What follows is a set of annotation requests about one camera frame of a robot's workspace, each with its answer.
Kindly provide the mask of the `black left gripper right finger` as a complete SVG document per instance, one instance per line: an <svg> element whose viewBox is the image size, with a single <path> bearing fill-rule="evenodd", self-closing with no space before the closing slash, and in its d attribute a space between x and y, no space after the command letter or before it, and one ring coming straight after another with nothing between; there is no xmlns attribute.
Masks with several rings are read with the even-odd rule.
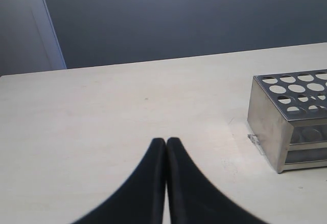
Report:
<svg viewBox="0 0 327 224"><path fill-rule="evenodd" d="M219 191L193 162L181 140L167 140L171 223L260 223Z"/></svg>

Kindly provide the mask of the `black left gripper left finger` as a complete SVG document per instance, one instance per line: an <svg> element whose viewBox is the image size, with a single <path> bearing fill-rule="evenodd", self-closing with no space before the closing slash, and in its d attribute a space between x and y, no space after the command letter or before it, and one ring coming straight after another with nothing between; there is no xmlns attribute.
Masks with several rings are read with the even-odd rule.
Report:
<svg viewBox="0 0 327 224"><path fill-rule="evenodd" d="M154 138L128 179L75 223L162 223L166 190L166 143Z"/></svg>

